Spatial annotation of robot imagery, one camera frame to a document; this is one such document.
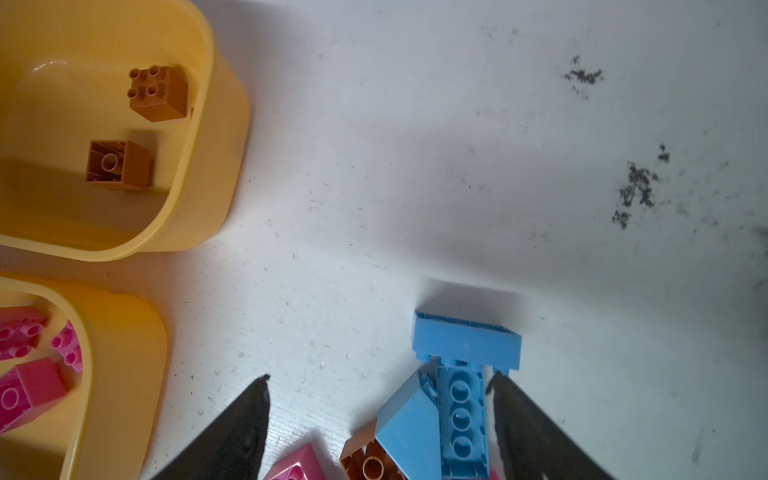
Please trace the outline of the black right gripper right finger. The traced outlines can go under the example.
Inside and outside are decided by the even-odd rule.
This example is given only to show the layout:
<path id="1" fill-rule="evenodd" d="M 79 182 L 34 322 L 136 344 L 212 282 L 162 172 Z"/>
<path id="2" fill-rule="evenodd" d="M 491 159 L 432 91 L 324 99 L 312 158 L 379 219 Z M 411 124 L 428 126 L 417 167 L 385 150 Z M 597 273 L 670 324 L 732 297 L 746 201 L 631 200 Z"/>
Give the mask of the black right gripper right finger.
<path id="1" fill-rule="evenodd" d="M 509 377 L 496 372 L 486 392 L 493 396 L 495 432 L 508 479 L 610 479 Z"/>

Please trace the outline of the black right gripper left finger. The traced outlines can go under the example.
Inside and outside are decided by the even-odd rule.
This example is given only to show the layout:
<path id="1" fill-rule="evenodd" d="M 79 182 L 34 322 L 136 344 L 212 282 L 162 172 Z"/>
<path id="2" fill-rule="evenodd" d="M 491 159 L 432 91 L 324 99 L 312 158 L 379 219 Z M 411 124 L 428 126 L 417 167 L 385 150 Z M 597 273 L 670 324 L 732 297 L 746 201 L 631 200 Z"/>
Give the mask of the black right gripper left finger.
<path id="1" fill-rule="evenodd" d="M 265 374 L 255 379 L 157 479 L 255 479 L 260 470 L 270 413 Z"/>

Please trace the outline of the blue sloped lego brick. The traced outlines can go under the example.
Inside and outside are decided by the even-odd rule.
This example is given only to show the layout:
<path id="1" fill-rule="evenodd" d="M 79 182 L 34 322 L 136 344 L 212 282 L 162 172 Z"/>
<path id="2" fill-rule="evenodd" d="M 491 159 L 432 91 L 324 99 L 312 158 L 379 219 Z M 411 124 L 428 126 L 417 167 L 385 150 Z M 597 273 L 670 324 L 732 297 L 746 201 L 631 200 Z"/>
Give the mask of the blue sloped lego brick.
<path id="1" fill-rule="evenodd" d="M 441 479 L 438 394 L 422 365 L 384 403 L 375 438 L 407 479 Z"/>

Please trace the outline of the brown lego brick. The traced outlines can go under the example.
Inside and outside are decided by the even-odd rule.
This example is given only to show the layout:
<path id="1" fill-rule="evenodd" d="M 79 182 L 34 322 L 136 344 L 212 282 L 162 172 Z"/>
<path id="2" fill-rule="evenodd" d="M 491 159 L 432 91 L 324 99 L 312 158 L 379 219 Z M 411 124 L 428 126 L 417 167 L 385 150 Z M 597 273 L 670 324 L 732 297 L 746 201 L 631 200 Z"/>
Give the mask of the brown lego brick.
<path id="1" fill-rule="evenodd" d="M 405 475 L 376 440 L 376 420 L 356 431 L 344 444 L 340 465 L 349 480 L 405 480 Z"/>
<path id="2" fill-rule="evenodd" d="M 91 141 L 86 182 L 109 190 L 142 191 L 151 185 L 154 154 L 132 141 Z"/>
<path id="3" fill-rule="evenodd" d="M 127 92 L 130 108 L 150 122 L 185 118 L 188 83 L 177 66 L 152 65 L 129 71 Z"/>

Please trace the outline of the long blue lego brick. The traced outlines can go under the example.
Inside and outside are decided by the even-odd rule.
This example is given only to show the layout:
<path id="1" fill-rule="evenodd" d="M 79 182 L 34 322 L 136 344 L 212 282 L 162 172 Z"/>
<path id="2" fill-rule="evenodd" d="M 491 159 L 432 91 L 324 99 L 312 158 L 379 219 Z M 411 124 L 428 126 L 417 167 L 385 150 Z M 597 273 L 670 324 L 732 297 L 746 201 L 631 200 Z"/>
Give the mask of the long blue lego brick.
<path id="1" fill-rule="evenodd" d="M 443 479 L 489 479 L 484 373 L 437 364 Z"/>

